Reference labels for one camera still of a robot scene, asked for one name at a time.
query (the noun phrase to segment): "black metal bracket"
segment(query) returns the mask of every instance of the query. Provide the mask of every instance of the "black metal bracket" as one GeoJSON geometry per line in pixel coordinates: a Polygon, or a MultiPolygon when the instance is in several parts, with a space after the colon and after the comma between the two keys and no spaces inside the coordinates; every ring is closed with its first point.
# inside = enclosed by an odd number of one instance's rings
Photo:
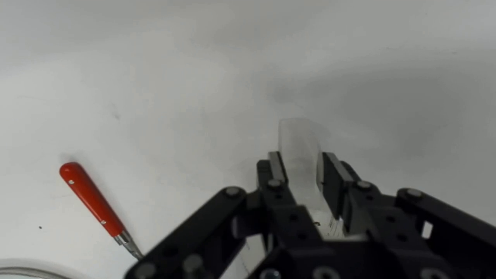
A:
{"type": "Polygon", "coordinates": [[[257,163],[257,189],[224,187],[128,269],[125,279],[219,277],[244,238],[260,235],[264,259],[249,279],[489,279],[496,229],[433,197],[382,195],[333,153],[322,153],[322,195],[343,234],[325,242],[297,204],[277,152],[257,163]],[[424,223],[430,237],[421,237],[424,223]]]}

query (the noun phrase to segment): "circular object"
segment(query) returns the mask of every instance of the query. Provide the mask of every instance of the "circular object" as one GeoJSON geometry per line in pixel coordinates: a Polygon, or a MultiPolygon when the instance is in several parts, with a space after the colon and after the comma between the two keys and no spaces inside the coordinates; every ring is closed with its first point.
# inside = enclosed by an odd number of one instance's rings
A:
{"type": "Polygon", "coordinates": [[[317,266],[312,269],[312,279],[340,279],[339,273],[330,266],[317,266]]]}
{"type": "Polygon", "coordinates": [[[266,268],[260,273],[260,279],[280,279],[280,273],[274,268],[266,268]]]}
{"type": "Polygon", "coordinates": [[[419,197],[423,195],[423,194],[421,194],[419,190],[416,190],[416,189],[407,189],[405,194],[407,194],[409,197],[415,197],[415,198],[419,198],[419,197]]]}
{"type": "Polygon", "coordinates": [[[202,259],[198,254],[190,254],[182,262],[182,269],[185,274],[198,273],[202,268],[202,259]]]}
{"type": "Polygon", "coordinates": [[[151,262],[144,262],[136,269],[137,279],[150,279],[156,274],[156,266],[151,262]]]}
{"type": "Polygon", "coordinates": [[[444,271],[436,268],[423,268],[419,271],[419,277],[421,279],[449,279],[449,276],[444,271]]]}
{"type": "Polygon", "coordinates": [[[226,194],[229,195],[229,197],[235,197],[235,195],[238,195],[241,190],[238,189],[238,187],[227,187],[226,189],[226,194]]]}
{"type": "Polygon", "coordinates": [[[281,183],[280,180],[268,180],[268,186],[271,187],[278,187],[281,183]]]}
{"type": "Polygon", "coordinates": [[[371,184],[367,183],[367,181],[357,181],[356,186],[357,186],[359,189],[370,189],[370,187],[371,187],[371,184]]]}

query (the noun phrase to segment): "screwdriver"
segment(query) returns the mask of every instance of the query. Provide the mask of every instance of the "screwdriver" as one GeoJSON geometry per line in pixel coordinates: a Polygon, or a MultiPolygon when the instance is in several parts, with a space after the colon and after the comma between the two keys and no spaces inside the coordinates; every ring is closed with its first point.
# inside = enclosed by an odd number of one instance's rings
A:
{"type": "Polygon", "coordinates": [[[91,211],[95,220],[106,229],[106,232],[122,245],[131,256],[140,259],[134,240],[123,228],[119,217],[113,212],[103,195],[97,190],[89,175],[82,169],[80,164],[71,161],[60,167],[61,180],[72,189],[78,200],[91,211]]]}

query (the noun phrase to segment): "white table surface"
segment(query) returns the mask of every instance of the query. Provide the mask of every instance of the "white table surface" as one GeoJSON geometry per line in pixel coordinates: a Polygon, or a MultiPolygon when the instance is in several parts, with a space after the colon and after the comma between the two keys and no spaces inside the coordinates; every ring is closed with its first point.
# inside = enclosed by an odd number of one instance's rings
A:
{"type": "Polygon", "coordinates": [[[216,189],[254,189],[294,116],[385,190],[496,223],[496,1],[1,1],[0,263],[122,277],[60,163],[148,251],[216,189]]]}

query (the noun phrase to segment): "red screwdriver handle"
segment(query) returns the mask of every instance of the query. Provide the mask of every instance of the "red screwdriver handle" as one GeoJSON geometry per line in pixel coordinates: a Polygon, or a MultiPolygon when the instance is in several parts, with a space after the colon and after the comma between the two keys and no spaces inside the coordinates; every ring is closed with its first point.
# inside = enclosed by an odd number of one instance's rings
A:
{"type": "Polygon", "coordinates": [[[64,163],[60,176],[74,190],[78,200],[91,211],[111,237],[123,231],[122,221],[113,212],[103,195],[97,190],[89,175],[77,163],[64,163]]]}

